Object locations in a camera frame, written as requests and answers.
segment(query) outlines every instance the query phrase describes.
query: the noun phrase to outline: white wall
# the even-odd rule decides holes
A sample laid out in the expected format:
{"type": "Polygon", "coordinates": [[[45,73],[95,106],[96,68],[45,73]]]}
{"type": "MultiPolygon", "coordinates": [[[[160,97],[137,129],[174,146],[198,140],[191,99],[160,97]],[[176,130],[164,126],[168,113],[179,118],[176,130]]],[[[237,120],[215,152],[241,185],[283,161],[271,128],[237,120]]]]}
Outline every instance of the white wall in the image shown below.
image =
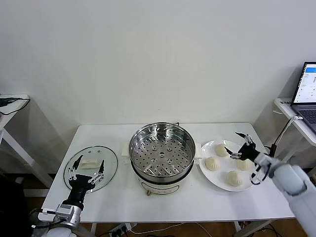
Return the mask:
{"type": "Polygon", "coordinates": [[[0,92],[32,99],[7,129],[56,171],[83,123],[254,123],[293,72],[316,60],[315,7],[2,0],[0,92]]]}

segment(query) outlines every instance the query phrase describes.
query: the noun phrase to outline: laptop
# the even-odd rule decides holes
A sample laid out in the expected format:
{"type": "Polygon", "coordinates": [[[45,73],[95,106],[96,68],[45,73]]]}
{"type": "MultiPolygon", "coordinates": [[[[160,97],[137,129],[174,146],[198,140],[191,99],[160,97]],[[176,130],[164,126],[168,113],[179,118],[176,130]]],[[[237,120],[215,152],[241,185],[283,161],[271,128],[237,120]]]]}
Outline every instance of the laptop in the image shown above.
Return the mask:
{"type": "Polygon", "coordinates": [[[291,107],[316,132],[316,62],[305,62],[291,107]]]}

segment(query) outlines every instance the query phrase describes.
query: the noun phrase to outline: power strip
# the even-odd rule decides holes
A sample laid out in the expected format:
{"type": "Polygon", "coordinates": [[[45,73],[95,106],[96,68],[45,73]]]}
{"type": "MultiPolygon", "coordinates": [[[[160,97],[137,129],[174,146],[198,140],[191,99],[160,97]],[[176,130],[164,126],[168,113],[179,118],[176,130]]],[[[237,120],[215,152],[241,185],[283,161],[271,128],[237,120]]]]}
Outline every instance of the power strip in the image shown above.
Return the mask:
{"type": "MultiPolygon", "coordinates": [[[[130,225],[131,228],[134,228],[137,225],[137,223],[128,223],[127,225],[130,225]]],[[[122,224],[119,224],[118,226],[114,227],[113,229],[111,229],[110,232],[116,232],[117,230],[121,230],[123,226],[126,227],[127,232],[130,230],[130,227],[126,226],[126,223],[122,223],[122,224]]]]}

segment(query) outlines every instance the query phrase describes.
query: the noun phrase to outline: white plate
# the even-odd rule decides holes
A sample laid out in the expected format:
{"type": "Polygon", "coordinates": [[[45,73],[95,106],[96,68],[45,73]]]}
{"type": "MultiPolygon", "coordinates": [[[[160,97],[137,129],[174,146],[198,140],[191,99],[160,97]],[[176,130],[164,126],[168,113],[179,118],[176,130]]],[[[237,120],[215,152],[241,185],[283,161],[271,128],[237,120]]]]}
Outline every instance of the white plate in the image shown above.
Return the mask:
{"type": "Polygon", "coordinates": [[[205,177],[213,184],[215,184],[217,187],[220,187],[227,191],[239,192],[251,188],[253,186],[250,182],[250,174],[252,173],[252,170],[242,171],[237,167],[237,160],[233,160],[229,156],[217,156],[214,148],[218,144],[224,144],[232,152],[238,152],[241,148],[241,146],[236,144],[235,142],[227,140],[216,140],[206,143],[202,147],[202,154],[204,158],[202,158],[199,162],[199,166],[205,177]],[[206,168],[205,160],[209,157],[216,157],[220,161],[221,168],[219,170],[210,171],[206,168]],[[242,185],[235,187],[227,182],[227,173],[232,170],[237,171],[240,174],[242,178],[242,185]]]}

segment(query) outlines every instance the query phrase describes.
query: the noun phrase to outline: white side table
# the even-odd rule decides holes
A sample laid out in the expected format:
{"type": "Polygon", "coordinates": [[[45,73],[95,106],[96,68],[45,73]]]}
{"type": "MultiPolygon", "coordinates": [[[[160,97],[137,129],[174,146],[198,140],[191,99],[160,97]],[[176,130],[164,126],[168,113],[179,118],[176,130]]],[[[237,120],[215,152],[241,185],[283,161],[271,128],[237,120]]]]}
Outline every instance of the white side table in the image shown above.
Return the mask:
{"type": "MultiPolygon", "coordinates": [[[[291,98],[277,98],[275,99],[275,105],[282,111],[282,113],[290,119],[297,115],[291,108],[291,98]]],[[[311,146],[316,147],[316,134],[306,125],[302,120],[296,120],[293,125],[301,133],[301,136],[295,136],[292,138],[287,148],[283,149],[278,158],[283,162],[287,162],[298,150],[305,140],[307,140],[311,146]]],[[[316,168],[310,171],[310,174],[316,174],[316,168]]]]}
{"type": "MultiPolygon", "coordinates": [[[[0,95],[0,98],[7,98],[7,97],[15,97],[15,98],[25,98],[28,99],[28,95],[0,95]]],[[[18,100],[7,106],[0,107],[0,111],[3,113],[9,113],[11,111],[18,110],[22,108],[27,103],[27,100],[18,100]]],[[[9,115],[4,115],[2,120],[0,121],[0,130],[3,131],[3,139],[12,147],[19,156],[17,156],[18,160],[20,160],[23,164],[27,164],[31,170],[31,172],[48,188],[50,188],[51,184],[53,183],[53,179],[40,167],[39,164],[17,143],[17,141],[7,132],[4,126],[13,118],[16,114],[11,113],[9,115]]],[[[26,191],[26,196],[34,196],[34,192],[30,192],[29,190],[26,191]]]]}

